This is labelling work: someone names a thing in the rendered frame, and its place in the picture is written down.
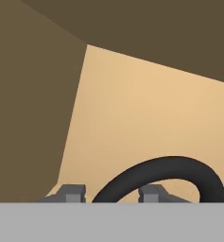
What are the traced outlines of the brown wooden cabinet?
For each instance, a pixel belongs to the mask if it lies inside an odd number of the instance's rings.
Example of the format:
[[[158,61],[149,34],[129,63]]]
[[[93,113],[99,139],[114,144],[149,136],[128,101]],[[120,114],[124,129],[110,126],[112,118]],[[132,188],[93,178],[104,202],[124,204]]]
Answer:
[[[164,156],[224,185],[224,0],[0,0],[0,202]]]

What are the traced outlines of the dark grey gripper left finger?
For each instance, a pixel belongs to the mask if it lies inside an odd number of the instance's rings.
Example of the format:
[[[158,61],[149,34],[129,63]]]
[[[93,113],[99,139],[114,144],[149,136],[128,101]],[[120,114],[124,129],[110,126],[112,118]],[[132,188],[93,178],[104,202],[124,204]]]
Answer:
[[[85,203],[85,194],[84,184],[64,184],[56,194],[40,199],[40,202]]]

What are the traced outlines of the kettle with black handle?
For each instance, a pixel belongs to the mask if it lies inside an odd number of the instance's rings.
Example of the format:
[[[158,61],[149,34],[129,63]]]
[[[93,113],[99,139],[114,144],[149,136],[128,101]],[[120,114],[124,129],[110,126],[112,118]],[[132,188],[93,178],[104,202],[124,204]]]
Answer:
[[[189,157],[164,156],[126,169],[97,193],[93,203],[118,202],[144,185],[170,179],[194,184],[200,202],[224,202],[224,185],[209,165]]]

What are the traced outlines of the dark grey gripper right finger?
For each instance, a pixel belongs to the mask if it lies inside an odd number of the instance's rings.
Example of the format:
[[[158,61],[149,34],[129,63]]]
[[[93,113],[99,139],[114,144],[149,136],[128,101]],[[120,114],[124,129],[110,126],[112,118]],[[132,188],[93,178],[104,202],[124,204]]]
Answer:
[[[161,184],[147,184],[138,189],[138,201],[142,203],[184,203],[186,199],[169,194]]]

